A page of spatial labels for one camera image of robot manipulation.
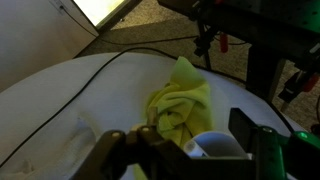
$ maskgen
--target gray carpet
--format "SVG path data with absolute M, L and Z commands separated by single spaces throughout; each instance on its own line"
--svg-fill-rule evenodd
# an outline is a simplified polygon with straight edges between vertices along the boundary
M 197 34 L 197 26 L 194 22 L 191 22 L 187 18 L 170 10 L 160 7 L 153 0 L 144 0 L 125 17 L 124 22 L 120 22 L 111 31 L 101 34 L 100 38 L 116 43 L 133 43 Z M 238 43 L 242 41 L 234 37 L 230 37 L 230 42 Z M 193 54 L 195 50 L 193 39 L 139 46 L 157 48 L 175 56 L 184 56 L 194 64 L 201 66 L 205 65 L 202 58 Z M 95 40 L 79 56 L 106 52 L 119 52 L 131 47 L 137 46 L 112 45 L 100 40 Z M 219 52 L 219 44 L 214 41 L 212 43 L 212 48 L 210 49 L 212 68 L 245 79 L 249 47 L 250 44 L 229 46 L 229 52 L 223 54 Z M 155 54 L 150 51 L 138 52 Z M 277 88 L 277 94 L 279 94 L 283 89 L 284 82 L 296 71 L 297 69 L 294 68 L 293 63 L 286 61 L 286 65 Z M 291 103 L 285 114 L 302 127 L 309 130 L 312 124 L 317 123 L 315 104 L 319 93 L 320 87 L 317 85 L 312 92 L 300 94 L 299 97 Z M 273 103 L 280 108 L 282 100 L 275 97 Z

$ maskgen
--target green light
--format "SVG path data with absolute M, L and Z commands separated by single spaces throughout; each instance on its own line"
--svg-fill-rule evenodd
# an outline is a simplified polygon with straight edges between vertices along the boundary
M 308 138 L 308 135 L 307 135 L 306 133 L 304 133 L 304 132 L 301 132 L 299 135 L 300 135 L 301 137 L 305 138 L 305 139 Z

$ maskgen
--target white wall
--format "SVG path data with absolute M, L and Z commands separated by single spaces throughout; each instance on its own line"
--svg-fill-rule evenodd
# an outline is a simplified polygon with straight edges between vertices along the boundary
M 98 35 L 71 0 L 62 2 L 73 17 Z M 72 59 L 92 40 L 92 35 L 49 0 L 1 1 L 0 92 L 41 69 Z

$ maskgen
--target yellow cloth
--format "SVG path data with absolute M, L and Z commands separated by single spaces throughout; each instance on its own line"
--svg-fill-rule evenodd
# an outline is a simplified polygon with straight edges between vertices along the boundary
M 186 58 L 179 57 L 170 82 L 150 95 L 145 112 L 157 107 L 158 132 L 183 147 L 192 136 L 213 130 L 210 99 L 204 77 Z

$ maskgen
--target black cable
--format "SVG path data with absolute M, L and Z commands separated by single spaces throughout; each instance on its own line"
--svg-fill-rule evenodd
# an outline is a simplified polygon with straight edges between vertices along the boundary
M 228 43 L 228 45 L 231 45 L 231 46 L 241 46 L 241 45 L 245 45 L 245 44 L 248 44 L 247 42 L 242 42 L 242 43 Z
M 0 168 L 2 168 L 9 160 L 10 158 L 24 145 L 26 144 L 38 131 L 40 131 L 43 127 L 45 127 L 48 123 L 50 123 L 57 115 L 59 115 L 67 106 L 69 106 L 87 87 L 88 85 L 95 79 L 95 77 L 111 62 L 116 60 L 118 57 L 123 55 L 126 52 L 133 51 L 133 50 L 151 50 L 158 52 L 160 54 L 163 54 L 169 58 L 177 59 L 177 57 L 172 56 L 168 53 L 165 53 L 161 50 L 154 49 L 154 48 L 148 48 L 148 47 L 135 47 L 130 48 L 127 50 L 122 51 L 121 53 L 117 54 L 113 58 L 111 58 L 108 62 L 106 62 L 101 68 L 94 73 L 94 75 L 86 82 L 86 84 L 77 92 L 76 95 L 74 95 L 64 106 L 62 106 L 53 116 L 51 116 L 47 121 L 45 121 L 43 124 L 41 124 L 35 131 L 33 131 L 24 141 L 22 141 L 10 154 L 9 156 L 0 164 Z
M 288 120 L 282 115 L 282 113 L 269 101 L 266 101 L 269 107 L 278 115 L 278 117 L 281 119 L 283 124 L 287 127 L 287 129 L 291 132 L 294 133 L 294 129 L 291 126 L 291 124 L 288 122 Z
M 209 69 L 207 69 L 207 68 L 204 68 L 204 67 L 201 67 L 201 66 L 198 66 L 198 65 L 195 65 L 195 64 L 193 64 L 193 66 L 196 67 L 196 68 L 199 68 L 199 69 L 202 69 L 202 70 L 211 72 L 211 73 L 218 74 L 218 75 L 220 75 L 220 76 L 227 77 L 227 78 L 229 78 L 229 79 L 235 80 L 235 81 L 237 81 L 237 82 L 239 82 L 239 83 L 242 83 L 242 84 L 244 84 L 244 85 L 247 84 L 247 82 L 246 82 L 245 80 L 240 79 L 240 78 L 235 77 L 235 76 L 232 76 L 232 75 L 230 75 L 230 74 L 226 74 L 226 73 L 224 73 L 224 72 L 217 71 L 217 70 L 212 70 L 212 69 L 209 70 Z
M 92 32 L 90 32 L 87 28 L 82 26 L 67 10 L 63 8 L 63 6 L 60 7 L 75 23 L 77 23 L 80 27 L 82 27 L 83 30 L 87 31 L 89 34 L 92 36 L 96 37 L 97 40 L 108 43 L 108 44 L 113 44 L 113 45 L 120 45 L 120 46 L 132 46 L 132 45 L 141 45 L 141 44 L 152 44 L 152 43 L 160 43 L 160 42 L 169 42 L 169 41 L 179 41 L 179 40 L 184 40 L 184 39 L 192 39 L 192 38 L 197 38 L 198 36 L 185 36 L 185 37 L 179 37 L 179 38 L 171 38 L 171 39 L 163 39 L 163 40 L 154 40 L 154 41 L 145 41 L 145 42 L 136 42 L 136 43 L 116 43 L 116 42 L 111 42 L 107 41 L 104 39 L 99 38 Z

